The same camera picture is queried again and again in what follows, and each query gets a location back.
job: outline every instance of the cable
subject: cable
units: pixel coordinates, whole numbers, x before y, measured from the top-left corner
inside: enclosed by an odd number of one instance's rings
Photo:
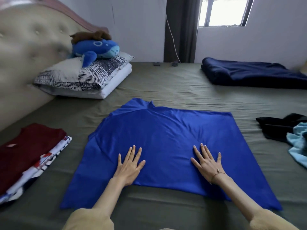
[[[167,21],[167,25],[169,26],[169,21],[167,20],[167,14],[166,14],[166,21]],[[170,26],[169,26],[169,31],[170,31],[171,36],[172,36],[172,38],[173,38],[173,43],[174,43],[174,48],[175,48],[176,56],[177,56],[177,58],[178,58],[179,63],[181,63],[181,62],[180,62],[180,59],[179,59],[179,57],[178,57],[177,51],[176,51],[175,41],[174,41],[174,37],[173,37],[173,34],[172,34],[172,31],[171,31]]]

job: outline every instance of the gray bed sheet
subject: gray bed sheet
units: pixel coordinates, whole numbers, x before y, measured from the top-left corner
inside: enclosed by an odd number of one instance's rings
[[[73,210],[59,204],[76,170],[87,136],[110,112],[133,97],[156,106],[232,112],[245,140],[284,210],[279,214],[307,229],[307,170],[288,154],[286,143],[265,139],[256,117],[307,115],[307,91],[225,87],[210,84],[200,64],[132,63],[132,73],[105,99],[57,97],[0,133],[0,143],[21,127],[41,123],[62,128],[73,138],[43,175],[12,205],[0,207],[0,229],[61,229]],[[247,229],[228,201],[215,201],[176,190],[130,186],[111,216],[115,229]]]

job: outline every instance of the white wall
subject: white wall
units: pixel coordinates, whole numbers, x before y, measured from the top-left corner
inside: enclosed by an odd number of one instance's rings
[[[166,0],[59,1],[88,22],[108,27],[121,51],[135,57],[133,61],[163,62]]]
[[[195,62],[278,62],[288,68],[307,60],[307,0],[254,0],[246,27],[198,29]]]

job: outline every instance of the hand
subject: hand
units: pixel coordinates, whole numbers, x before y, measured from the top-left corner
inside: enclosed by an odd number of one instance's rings
[[[200,154],[200,152],[197,150],[195,146],[193,146],[193,148],[196,156],[199,159],[199,163],[194,158],[191,158],[192,163],[195,165],[198,171],[203,175],[203,177],[208,182],[216,184],[218,180],[217,177],[225,175],[225,174],[217,174],[213,176],[218,169],[220,170],[220,173],[225,173],[221,164],[221,159],[222,159],[221,153],[219,152],[219,156],[217,158],[217,161],[215,162],[207,146],[204,146],[201,143],[201,151],[203,155]]]
[[[136,179],[136,177],[140,173],[140,170],[145,165],[145,160],[141,161],[138,164],[138,160],[140,159],[140,156],[142,153],[142,148],[138,150],[138,153],[136,154],[135,158],[134,158],[134,152],[135,152],[135,145],[129,148],[129,151],[126,155],[126,158],[123,164],[122,164],[122,157],[120,154],[118,154],[117,170],[113,178],[119,178],[123,180],[125,186],[131,185],[133,183],[133,181]]]

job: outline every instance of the brown plush toy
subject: brown plush toy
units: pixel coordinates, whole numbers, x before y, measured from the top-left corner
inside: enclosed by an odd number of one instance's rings
[[[106,39],[106,40],[111,40],[111,36],[110,34],[106,33],[103,30],[98,30],[95,33],[94,32],[85,32],[85,31],[81,31],[81,32],[77,32],[75,34],[70,35],[70,37],[72,37],[71,43],[72,44],[76,44],[79,41],[82,40],[102,40],[102,39]]]

